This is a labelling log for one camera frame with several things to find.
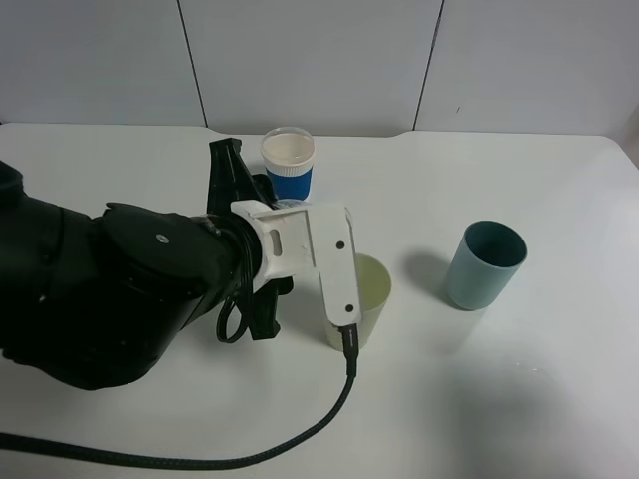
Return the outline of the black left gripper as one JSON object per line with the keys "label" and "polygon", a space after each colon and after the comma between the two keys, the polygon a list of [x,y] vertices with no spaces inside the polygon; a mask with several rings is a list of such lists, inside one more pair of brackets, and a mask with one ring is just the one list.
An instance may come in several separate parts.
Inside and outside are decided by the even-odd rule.
{"label": "black left gripper", "polygon": [[[241,157],[241,146],[242,141],[235,138],[209,143],[207,214],[199,217],[199,223],[233,247],[235,275],[239,278],[235,289],[238,297],[244,298],[250,286],[248,278],[257,274],[263,253],[249,224],[231,212],[231,203],[257,200],[273,207],[278,197],[266,174],[250,174]],[[269,281],[254,294],[249,321],[252,340],[273,339],[280,332],[276,319],[279,296],[278,280]]]}

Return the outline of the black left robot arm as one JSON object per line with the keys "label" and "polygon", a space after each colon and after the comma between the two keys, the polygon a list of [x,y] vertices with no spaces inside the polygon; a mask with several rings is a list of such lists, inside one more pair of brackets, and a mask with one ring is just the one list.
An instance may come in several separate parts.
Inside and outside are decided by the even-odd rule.
{"label": "black left robot arm", "polygon": [[145,375],[176,334],[211,310],[233,343],[279,333],[290,278],[253,285],[263,258],[231,205],[276,196],[238,139],[210,143],[207,211],[162,214],[110,203],[96,218],[29,197],[1,168],[1,353],[68,385],[98,390]]}

